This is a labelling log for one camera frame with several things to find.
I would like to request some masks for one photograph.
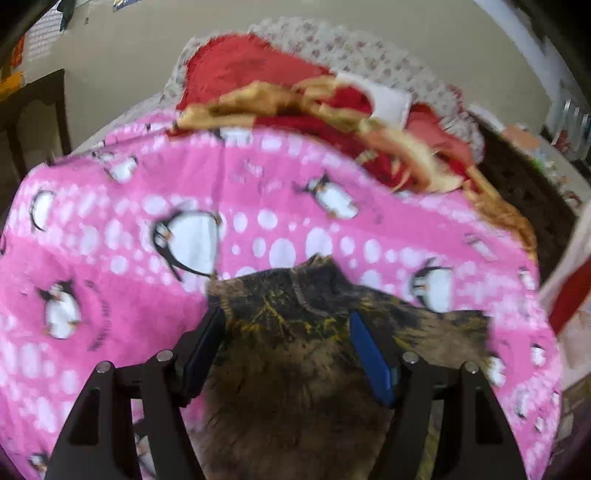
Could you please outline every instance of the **penguin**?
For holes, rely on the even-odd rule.
[[[49,291],[38,288],[37,293],[46,303],[45,333],[59,340],[71,337],[82,321],[72,280],[55,282]]]
[[[507,367],[503,359],[498,355],[491,355],[488,358],[488,370],[486,372],[489,381],[497,388],[505,385]]]
[[[535,281],[530,271],[525,267],[521,267],[517,272],[523,286],[529,291],[535,291]]]
[[[176,210],[156,221],[151,240],[178,281],[177,269],[211,277],[217,257],[217,229],[221,218],[202,210]]]
[[[498,257],[491,251],[490,248],[488,248],[488,245],[478,238],[477,235],[473,233],[467,233],[464,239],[466,243],[476,250],[478,254],[487,262],[494,262],[495,260],[498,260]]]
[[[227,147],[248,147],[252,144],[252,131],[246,128],[221,127],[210,132]]]
[[[92,152],[92,157],[101,163],[110,163],[115,159],[115,154],[113,152]]]
[[[530,346],[531,363],[539,368],[546,363],[546,350],[537,343],[532,343]]]
[[[45,231],[49,210],[55,197],[56,194],[50,190],[39,190],[31,200],[29,217],[31,218],[31,227],[33,231]]]
[[[534,423],[535,431],[543,433],[546,428],[546,421],[542,417],[537,417]]]
[[[127,157],[123,162],[120,162],[117,165],[105,170],[109,177],[111,177],[117,183],[127,183],[133,177],[137,166],[137,157],[135,155],[131,155],[130,157]]]
[[[49,466],[49,457],[45,452],[32,453],[29,456],[29,465],[35,469],[40,478],[45,478]]]
[[[435,258],[429,258],[424,267],[413,275],[413,295],[432,312],[449,312],[453,297],[452,269],[437,267],[434,262]]]
[[[520,388],[515,395],[515,413],[521,419],[527,417],[527,407],[530,401],[530,394],[525,388]]]
[[[310,179],[303,191],[310,193],[330,218],[350,220],[359,213],[351,195],[341,185],[331,181],[327,173]]]

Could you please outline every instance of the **blue gripper pad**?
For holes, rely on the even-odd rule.
[[[399,381],[398,371],[388,366],[357,312],[349,316],[349,334],[374,396],[392,408],[396,399],[394,387]]]

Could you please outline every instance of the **wooden furniture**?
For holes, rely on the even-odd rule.
[[[64,96],[64,70],[57,70],[49,75],[25,85],[19,91],[0,102],[0,131],[6,131],[12,161],[19,180],[27,175],[27,165],[18,139],[17,123],[22,109],[33,100],[40,100],[45,105],[55,105],[57,127],[60,134],[61,150],[64,155],[72,152],[70,134],[66,117],[66,98]]]

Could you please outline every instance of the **wall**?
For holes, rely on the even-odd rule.
[[[50,54],[28,67],[29,77],[66,69],[75,146],[161,90],[191,36],[280,15],[341,22],[391,40],[461,87],[467,103],[506,123],[539,129],[548,112],[550,100],[523,55],[472,0],[142,0],[118,12],[109,0],[93,1],[76,10]]]

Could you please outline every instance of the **screw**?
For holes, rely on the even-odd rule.
[[[414,365],[418,362],[418,355],[415,352],[404,352],[402,354],[402,360],[408,364]]]
[[[156,355],[158,362],[168,362],[172,357],[173,353],[170,350],[162,350]]]
[[[96,372],[100,374],[105,374],[109,370],[111,370],[111,362],[108,362],[107,360],[98,363],[96,366]]]
[[[479,370],[478,365],[476,365],[475,362],[466,362],[464,364],[464,368],[468,370],[471,374],[475,374]]]

